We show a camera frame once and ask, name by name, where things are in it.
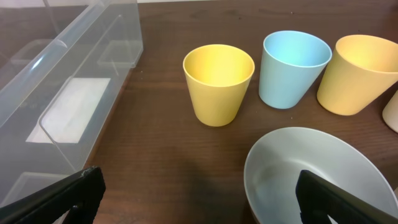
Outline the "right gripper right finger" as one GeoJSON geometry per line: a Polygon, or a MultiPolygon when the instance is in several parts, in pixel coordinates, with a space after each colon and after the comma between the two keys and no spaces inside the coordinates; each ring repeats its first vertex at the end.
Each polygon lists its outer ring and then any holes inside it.
{"type": "Polygon", "coordinates": [[[397,218],[309,170],[300,171],[295,194],[303,224],[397,224],[397,218]]]}

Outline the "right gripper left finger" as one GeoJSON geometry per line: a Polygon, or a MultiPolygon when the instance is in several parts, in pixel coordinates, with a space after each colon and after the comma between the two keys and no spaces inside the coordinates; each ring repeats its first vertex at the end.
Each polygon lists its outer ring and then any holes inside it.
{"type": "Polygon", "coordinates": [[[91,166],[1,208],[1,223],[93,223],[106,190],[100,167],[91,166]]]}

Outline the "grey bowl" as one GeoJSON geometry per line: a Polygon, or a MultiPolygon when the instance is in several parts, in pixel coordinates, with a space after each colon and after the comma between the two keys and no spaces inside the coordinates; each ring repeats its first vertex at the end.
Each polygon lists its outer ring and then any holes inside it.
{"type": "Polygon", "coordinates": [[[265,134],[246,158],[244,188],[257,223],[301,222],[295,195],[301,170],[397,216],[393,189],[366,156],[323,131],[288,127],[265,134]]]}

